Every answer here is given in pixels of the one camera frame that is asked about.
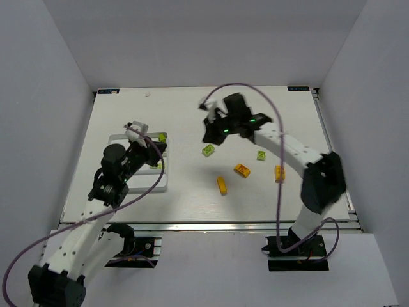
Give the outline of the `pale green curved studded lego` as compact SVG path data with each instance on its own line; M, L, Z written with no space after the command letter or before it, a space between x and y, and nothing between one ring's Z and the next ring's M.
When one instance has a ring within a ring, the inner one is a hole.
M150 169L162 169L163 165L161 162L159 162L156 166L150 166Z

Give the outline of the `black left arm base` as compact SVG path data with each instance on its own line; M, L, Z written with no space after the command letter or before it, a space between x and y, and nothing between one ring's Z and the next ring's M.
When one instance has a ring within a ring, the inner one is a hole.
M125 252L117 254L105 265L110 268L153 269L159 260L161 237L135 237Z

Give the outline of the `pale green upside-down curved lego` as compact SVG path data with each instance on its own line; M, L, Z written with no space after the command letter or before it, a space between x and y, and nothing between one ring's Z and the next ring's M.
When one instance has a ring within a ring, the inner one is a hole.
M212 144L206 145L203 149L202 149L202 154L205 157L209 157L211 154L213 154L215 152L215 147Z

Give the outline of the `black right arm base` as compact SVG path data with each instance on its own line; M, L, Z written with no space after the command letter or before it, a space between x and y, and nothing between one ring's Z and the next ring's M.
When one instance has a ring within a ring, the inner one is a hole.
M276 236L269 236L266 237L266 246L263 246L261 251L268 258L270 272L329 271L328 260L321 260L327 255L321 235L313 237L287 253L279 251Z

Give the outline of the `pale green upside-down square lego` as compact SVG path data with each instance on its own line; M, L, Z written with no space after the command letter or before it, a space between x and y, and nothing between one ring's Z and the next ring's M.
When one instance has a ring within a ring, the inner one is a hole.
M265 159L266 159L266 152L265 152L265 151L262 151L262 150L259 150L256 159L257 159L258 161L265 161Z

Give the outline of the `lime green small lego brick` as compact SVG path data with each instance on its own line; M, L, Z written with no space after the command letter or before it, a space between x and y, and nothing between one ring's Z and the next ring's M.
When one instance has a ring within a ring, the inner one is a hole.
M167 138L166 138L166 136L165 136L163 133L160 133L160 134L158 135L158 140L159 140L161 143L167 143Z

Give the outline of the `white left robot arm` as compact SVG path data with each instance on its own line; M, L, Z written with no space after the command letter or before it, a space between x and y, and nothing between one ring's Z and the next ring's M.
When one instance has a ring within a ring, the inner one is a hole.
M144 165L156 166L167 144L148 140L108 145L101 167L81 214L80 226L71 229L58 250L28 274L33 301L39 306L80 306L86 284L112 258L136 255L135 236L127 224L109 220L129 192L128 180Z

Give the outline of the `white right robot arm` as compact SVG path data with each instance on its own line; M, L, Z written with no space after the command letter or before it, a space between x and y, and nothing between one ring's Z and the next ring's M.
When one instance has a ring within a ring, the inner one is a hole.
M271 117L264 113L253 114L241 93L231 94L223 102L226 111L222 111L212 98L199 104L207 113L203 120L203 142L221 145L228 135L238 134L283 158L284 163L300 175L302 208L288 231L287 243L281 248L301 244L314 235L329 208L346 192L340 156L333 151L321 153L286 136Z

